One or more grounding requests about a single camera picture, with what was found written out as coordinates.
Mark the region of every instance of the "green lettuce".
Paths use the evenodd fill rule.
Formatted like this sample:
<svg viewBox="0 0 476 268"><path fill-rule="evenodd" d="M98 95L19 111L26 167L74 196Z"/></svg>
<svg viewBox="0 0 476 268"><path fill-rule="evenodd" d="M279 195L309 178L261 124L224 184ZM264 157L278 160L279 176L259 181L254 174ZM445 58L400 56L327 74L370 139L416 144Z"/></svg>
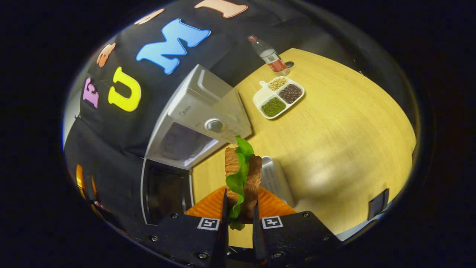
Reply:
<svg viewBox="0 0 476 268"><path fill-rule="evenodd" d="M241 231L245 225L238 221L240 204L245 200L244 187L248 176L249 159L255 151L253 150L253 147L251 147L251 145L239 135L235 136L235 139L238 142L238 147L235 149L235 153L238 156L239 170L236 173L227 176L225 181L230 190L238 194L238 202L228 212L228 222L231 229Z"/></svg>

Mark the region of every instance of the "blue letter m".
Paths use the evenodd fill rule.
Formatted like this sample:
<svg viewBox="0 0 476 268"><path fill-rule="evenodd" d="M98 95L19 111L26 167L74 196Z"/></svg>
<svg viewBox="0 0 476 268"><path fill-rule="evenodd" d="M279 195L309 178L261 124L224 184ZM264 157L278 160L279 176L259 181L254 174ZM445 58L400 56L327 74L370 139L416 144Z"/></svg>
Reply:
<svg viewBox="0 0 476 268"><path fill-rule="evenodd" d="M207 38L210 31L193 28L180 22L180 19L175 19L162 28L162 34L165 37L165 42L145 45L137 53L136 60L149 60L164 68L165 74L171 74L180 61L177 58L169 59L163 55L187 54L179 39L184 40L188 47L193 48Z"/></svg>

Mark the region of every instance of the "microwave dial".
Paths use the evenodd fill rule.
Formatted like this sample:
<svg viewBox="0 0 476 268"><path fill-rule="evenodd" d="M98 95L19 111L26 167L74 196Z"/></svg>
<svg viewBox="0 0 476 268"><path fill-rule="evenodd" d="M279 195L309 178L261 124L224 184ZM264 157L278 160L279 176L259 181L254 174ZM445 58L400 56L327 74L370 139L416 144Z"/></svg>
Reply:
<svg viewBox="0 0 476 268"><path fill-rule="evenodd" d="M223 130L223 123L218 119L210 119L205 123L205 128L210 131L220 133Z"/></svg>

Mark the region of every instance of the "microwave knob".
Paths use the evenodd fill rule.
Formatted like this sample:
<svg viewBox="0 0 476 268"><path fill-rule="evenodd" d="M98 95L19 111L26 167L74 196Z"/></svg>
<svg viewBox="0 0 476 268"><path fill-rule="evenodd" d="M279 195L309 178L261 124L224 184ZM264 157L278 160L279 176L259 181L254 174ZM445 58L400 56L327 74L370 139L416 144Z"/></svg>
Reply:
<svg viewBox="0 0 476 268"><path fill-rule="evenodd" d="M223 123L218 120L211 120L205 124L206 129L216 133L220 133L223 128Z"/></svg>

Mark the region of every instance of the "wooden table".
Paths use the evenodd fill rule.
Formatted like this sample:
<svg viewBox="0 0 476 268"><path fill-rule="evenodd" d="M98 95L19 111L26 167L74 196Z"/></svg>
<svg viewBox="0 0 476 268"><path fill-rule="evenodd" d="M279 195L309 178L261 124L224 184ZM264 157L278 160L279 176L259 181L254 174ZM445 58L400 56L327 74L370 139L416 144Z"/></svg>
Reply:
<svg viewBox="0 0 476 268"><path fill-rule="evenodd" d="M259 156L277 159L298 212L312 211L334 234L367 220L368 202L389 188L389 201L405 185L416 138L398 104L358 72L298 49L288 78L304 97L273 120L264 118L253 95L275 74L261 66L236 86L253 127L247 140ZM225 184L225 147L192 170L197 202ZM252 248L252 225L229 232L229 245Z"/></svg>

